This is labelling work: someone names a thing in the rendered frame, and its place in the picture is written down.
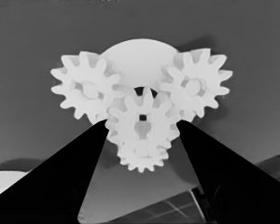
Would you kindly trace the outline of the white large toothed gear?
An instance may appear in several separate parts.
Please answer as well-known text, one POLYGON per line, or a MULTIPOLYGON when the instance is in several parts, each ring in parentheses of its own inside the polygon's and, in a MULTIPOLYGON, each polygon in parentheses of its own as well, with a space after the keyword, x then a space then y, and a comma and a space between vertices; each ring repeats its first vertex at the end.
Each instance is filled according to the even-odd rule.
POLYGON ((73 107, 75 119, 86 115, 91 124, 107 119, 108 108, 123 95, 113 89, 120 82, 121 75, 107 76, 108 60, 99 57, 92 65, 90 54, 86 51, 78 55, 62 55, 61 61, 62 68, 50 70, 51 75, 61 81, 50 89, 64 97, 60 107, 73 107))
POLYGON ((230 89, 222 83, 231 78, 232 70, 222 69, 228 57, 212 55, 210 49, 195 49, 182 54, 183 66, 167 65, 171 82, 162 82, 160 89, 170 93, 170 100, 182 119, 192 122, 202 118, 207 107, 217 109, 218 96, 226 96, 230 89))

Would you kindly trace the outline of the white small toothed gear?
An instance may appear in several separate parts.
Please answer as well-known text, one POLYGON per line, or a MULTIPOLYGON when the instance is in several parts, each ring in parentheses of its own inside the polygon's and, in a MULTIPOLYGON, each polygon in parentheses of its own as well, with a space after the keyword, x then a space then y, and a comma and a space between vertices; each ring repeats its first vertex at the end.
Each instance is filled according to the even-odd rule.
POLYGON ((152 144, 147 140, 138 141, 135 145, 123 145, 119 151, 119 163, 129 171, 136 170, 142 174, 145 171, 153 173, 155 167, 163 167, 169 159, 167 149, 152 144))

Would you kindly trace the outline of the large thick white disc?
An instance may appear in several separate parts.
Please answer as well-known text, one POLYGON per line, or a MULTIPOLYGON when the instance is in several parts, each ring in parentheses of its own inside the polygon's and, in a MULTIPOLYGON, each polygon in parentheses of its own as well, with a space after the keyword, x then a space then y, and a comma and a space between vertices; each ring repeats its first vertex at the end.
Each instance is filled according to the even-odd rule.
POLYGON ((0 171, 0 194, 26 175, 21 171, 0 171))

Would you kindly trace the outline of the white medium toothed gear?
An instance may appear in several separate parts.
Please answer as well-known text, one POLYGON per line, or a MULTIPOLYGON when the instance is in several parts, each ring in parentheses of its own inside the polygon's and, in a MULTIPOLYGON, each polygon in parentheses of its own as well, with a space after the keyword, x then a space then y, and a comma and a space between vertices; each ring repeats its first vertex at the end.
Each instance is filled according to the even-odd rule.
POLYGON ((145 88, 142 96, 130 91, 122 99, 122 107, 109 108, 110 118, 105 123, 110 131, 108 140, 126 151, 169 148, 178 137, 172 125, 180 121, 172 109, 170 101, 162 99, 162 94, 153 96, 150 88, 145 88))

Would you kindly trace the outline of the white round carrier with pins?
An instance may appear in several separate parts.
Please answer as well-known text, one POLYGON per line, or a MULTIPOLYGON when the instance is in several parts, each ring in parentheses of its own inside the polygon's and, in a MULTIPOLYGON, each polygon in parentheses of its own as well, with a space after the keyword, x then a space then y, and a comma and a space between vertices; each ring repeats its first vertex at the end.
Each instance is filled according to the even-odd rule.
POLYGON ((162 68, 173 65, 177 49, 166 42, 151 38, 130 38, 108 47, 99 55, 105 60, 106 71, 120 81, 114 85, 116 91, 127 92, 137 87, 155 89, 164 78, 162 68))

